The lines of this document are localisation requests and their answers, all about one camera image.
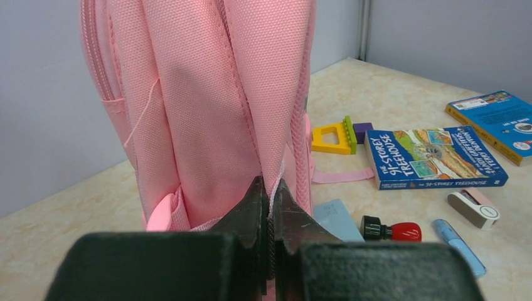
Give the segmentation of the purple toy cube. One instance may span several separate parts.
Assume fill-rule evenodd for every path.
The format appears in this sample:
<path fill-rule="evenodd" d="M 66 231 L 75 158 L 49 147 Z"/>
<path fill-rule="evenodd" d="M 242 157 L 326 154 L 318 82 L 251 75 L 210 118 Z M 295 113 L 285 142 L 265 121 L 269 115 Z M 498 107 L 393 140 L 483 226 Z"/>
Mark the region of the purple toy cube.
<path fill-rule="evenodd" d="M 366 132 L 368 130 L 373 130 L 373 124 L 371 122 L 355 123 L 353 124 L 353 130 L 357 144 L 364 144 Z"/>

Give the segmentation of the pink student backpack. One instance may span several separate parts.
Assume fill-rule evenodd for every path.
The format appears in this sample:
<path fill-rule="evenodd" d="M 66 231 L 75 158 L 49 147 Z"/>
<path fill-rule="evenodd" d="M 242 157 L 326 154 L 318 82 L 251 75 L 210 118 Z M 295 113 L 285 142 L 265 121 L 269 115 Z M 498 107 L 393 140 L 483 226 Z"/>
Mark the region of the pink student backpack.
<path fill-rule="evenodd" d="M 148 231 L 204 231 L 263 178 L 312 211 L 315 1 L 81 1 L 80 40 L 136 172 Z"/>

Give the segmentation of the aluminium frame rail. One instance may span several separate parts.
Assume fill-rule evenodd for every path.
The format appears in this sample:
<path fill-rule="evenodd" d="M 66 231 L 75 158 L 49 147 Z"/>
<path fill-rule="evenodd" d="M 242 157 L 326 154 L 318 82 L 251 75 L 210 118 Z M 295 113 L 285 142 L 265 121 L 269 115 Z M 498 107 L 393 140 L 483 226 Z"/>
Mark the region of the aluminium frame rail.
<path fill-rule="evenodd" d="M 358 52 L 357 59 L 367 60 L 368 43 L 370 38 L 372 0 L 359 1 Z"/>

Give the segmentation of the yellow toy triangle block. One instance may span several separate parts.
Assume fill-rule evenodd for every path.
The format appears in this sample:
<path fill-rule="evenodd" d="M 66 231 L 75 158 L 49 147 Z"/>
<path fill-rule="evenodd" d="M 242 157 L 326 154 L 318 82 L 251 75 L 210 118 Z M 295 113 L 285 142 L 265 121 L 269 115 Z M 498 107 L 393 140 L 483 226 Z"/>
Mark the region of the yellow toy triangle block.
<path fill-rule="evenodd" d="M 313 128 L 311 138 L 311 150 L 314 152 L 339 155 L 357 153 L 358 140 L 349 115 L 341 122 Z"/>

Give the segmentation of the blue back-cover book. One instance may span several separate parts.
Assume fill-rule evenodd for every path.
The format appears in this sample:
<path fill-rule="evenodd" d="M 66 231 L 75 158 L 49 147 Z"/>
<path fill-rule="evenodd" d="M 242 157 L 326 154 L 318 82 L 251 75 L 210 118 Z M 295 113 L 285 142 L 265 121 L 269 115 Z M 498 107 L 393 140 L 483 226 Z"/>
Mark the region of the blue back-cover book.
<path fill-rule="evenodd" d="M 531 104 L 511 93 L 494 93 L 456 100 L 446 113 L 517 166 L 531 164 Z"/>

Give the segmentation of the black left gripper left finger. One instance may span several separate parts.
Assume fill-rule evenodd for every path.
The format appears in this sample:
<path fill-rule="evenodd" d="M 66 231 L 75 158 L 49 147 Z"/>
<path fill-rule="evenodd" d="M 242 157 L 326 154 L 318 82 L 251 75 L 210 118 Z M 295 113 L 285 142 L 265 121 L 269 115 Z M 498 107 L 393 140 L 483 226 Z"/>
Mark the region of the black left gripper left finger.
<path fill-rule="evenodd" d="M 267 196 L 256 177 L 206 231 L 99 232 L 69 249 L 47 300 L 260 300 Z"/>

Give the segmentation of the red black stamp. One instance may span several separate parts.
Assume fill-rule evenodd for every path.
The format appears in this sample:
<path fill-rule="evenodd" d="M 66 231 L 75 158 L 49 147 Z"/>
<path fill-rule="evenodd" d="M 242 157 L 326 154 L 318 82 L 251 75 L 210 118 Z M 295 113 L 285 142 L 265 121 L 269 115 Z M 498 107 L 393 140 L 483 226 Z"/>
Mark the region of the red black stamp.
<path fill-rule="evenodd" d="M 383 224 L 377 217 L 364 215 L 361 219 L 360 231 L 365 241 L 422 241 L 420 226 L 412 222 L 396 223 L 388 226 Z"/>

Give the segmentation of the white pink eraser case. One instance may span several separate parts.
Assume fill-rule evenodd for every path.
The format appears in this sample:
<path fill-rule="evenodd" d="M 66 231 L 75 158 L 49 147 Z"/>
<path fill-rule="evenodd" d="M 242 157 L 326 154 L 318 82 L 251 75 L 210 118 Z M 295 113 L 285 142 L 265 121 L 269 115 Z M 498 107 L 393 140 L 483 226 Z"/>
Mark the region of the white pink eraser case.
<path fill-rule="evenodd" d="M 447 195 L 447 203 L 480 230 L 490 230 L 501 213 L 478 189 L 469 187 Z"/>

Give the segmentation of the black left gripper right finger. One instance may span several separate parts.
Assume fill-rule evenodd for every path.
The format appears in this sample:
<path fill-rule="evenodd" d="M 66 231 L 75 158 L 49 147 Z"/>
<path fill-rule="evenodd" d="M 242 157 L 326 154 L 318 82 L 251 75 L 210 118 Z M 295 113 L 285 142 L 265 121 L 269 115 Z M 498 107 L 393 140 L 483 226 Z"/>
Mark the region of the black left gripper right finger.
<path fill-rule="evenodd" d="M 272 200 L 277 300 L 482 300 L 459 252 L 441 243 L 346 243 L 280 181 Z"/>

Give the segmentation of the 91-Storey Treehouse book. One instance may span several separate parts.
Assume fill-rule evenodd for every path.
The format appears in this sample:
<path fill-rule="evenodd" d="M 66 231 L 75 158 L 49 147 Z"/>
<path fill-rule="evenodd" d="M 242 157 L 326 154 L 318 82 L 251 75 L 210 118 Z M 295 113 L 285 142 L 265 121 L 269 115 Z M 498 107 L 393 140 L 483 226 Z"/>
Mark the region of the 91-Storey Treehouse book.
<path fill-rule="evenodd" d="M 509 178 L 470 125 L 369 130 L 364 146 L 379 190 L 500 187 Z"/>

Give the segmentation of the light blue notebook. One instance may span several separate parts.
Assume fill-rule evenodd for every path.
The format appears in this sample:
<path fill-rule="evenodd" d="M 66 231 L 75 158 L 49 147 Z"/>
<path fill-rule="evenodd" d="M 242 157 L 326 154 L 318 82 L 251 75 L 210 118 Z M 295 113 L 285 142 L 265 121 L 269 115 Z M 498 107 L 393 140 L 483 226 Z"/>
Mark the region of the light blue notebook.
<path fill-rule="evenodd" d="M 313 217 L 328 232 L 344 242 L 364 242 L 357 224 L 340 199 L 314 206 Z"/>

